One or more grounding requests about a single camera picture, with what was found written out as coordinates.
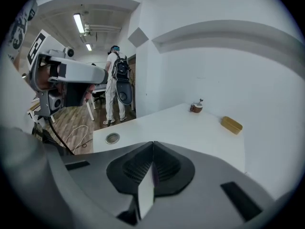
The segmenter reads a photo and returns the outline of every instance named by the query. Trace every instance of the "ceiling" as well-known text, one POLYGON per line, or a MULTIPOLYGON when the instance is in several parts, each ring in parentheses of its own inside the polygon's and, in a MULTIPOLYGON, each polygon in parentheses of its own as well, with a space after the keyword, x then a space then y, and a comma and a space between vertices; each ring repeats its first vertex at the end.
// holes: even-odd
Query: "ceiling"
POLYGON ((24 60, 30 51, 35 38, 44 29, 65 46, 78 52, 87 52, 85 43, 91 44, 93 51, 107 52, 116 42, 119 32, 96 32, 85 36, 86 42, 80 38, 73 15, 81 14, 85 24, 115 26, 121 28, 130 10, 109 5, 79 4, 38 14, 29 22, 28 30, 21 50, 20 59, 24 60))

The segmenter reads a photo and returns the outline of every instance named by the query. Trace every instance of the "ceiling light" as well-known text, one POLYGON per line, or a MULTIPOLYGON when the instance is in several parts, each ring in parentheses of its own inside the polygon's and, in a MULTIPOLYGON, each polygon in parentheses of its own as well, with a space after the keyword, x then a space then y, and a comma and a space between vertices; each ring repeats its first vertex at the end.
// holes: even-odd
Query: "ceiling light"
POLYGON ((90 44, 86 44, 89 51, 92 51, 90 44))
POLYGON ((81 22, 81 15, 79 13, 76 13, 73 15, 75 23, 77 25, 78 30, 80 31, 80 33, 85 33, 84 28, 82 26, 82 22, 81 22))

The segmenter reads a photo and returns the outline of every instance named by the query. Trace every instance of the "white table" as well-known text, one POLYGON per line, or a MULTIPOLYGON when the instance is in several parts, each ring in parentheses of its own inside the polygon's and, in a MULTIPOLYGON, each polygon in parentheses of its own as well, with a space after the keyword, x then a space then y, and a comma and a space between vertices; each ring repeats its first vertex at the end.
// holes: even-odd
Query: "white table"
POLYGON ((101 152, 140 142, 159 141, 218 157, 245 172, 244 136, 234 135, 220 125, 220 119, 203 110, 189 111, 189 104, 165 109, 119 125, 93 132, 93 151, 101 152), (107 144, 105 138, 118 133, 120 140, 107 144))

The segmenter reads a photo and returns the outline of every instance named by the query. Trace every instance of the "sneaker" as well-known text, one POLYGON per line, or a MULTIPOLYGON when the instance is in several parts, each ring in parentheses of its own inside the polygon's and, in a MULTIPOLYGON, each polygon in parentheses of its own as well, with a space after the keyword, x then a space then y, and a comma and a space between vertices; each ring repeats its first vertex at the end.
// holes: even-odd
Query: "sneaker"
POLYGON ((103 124, 104 124, 104 125, 108 125, 108 120, 105 120, 105 121, 103 122, 103 124))
POLYGON ((125 116, 124 118, 120 118, 120 121, 122 122, 122 121, 124 121, 124 120, 126 120, 127 119, 127 116, 125 116))

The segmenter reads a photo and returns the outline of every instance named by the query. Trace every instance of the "floor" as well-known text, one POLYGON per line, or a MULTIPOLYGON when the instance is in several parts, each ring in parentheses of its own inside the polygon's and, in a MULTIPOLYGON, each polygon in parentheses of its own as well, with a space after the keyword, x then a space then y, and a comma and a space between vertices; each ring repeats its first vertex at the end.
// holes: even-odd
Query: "floor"
MULTIPOLYGON (((93 138, 93 132, 95 130, 107 128, 107 126, 103 124, 103 121, 106 119, 105 100, 103 99, 102 102, 100 100, 96 101, 95 106, 96 110, 94 110, 91 105, 91 111, 94 117, 94 121, 90 119, 86 105, 83 105, 81 107, 64 108, 54 114, 54 129, 71 150, 73 150, 74 148, 76 148, 77 145, 79 145, 80 141, 86 134, 87 128, 84 126, 78 128, 66 141, 67 137, 70 135, 73 129, 79 127, 80 125, 88 126, 88 134, 85 136, 84 140, 82 141, 82 144, 86 143, 87 141, 89 142, 87 142, 86 145, 80 146, 75 149, 74 154, 76 155, 93 153, 93 142, 91 140, 93 138)), ((127 115, 127 119, 124 120, 124 122, 135 119, 135 112, 131 110, 130 106, 126 106, 125 112, 127 115)), ((113 105, 113 115, 116 121, 111 125, 119 124, 120 117, 119 106, 117 101, 115 101, 113 105)), ((51 134, 51 136, 55 139, 57 143, 61 144, 59 139, 52 132, 51 127, 48 123, 46 124, 45 129, 51 134)))

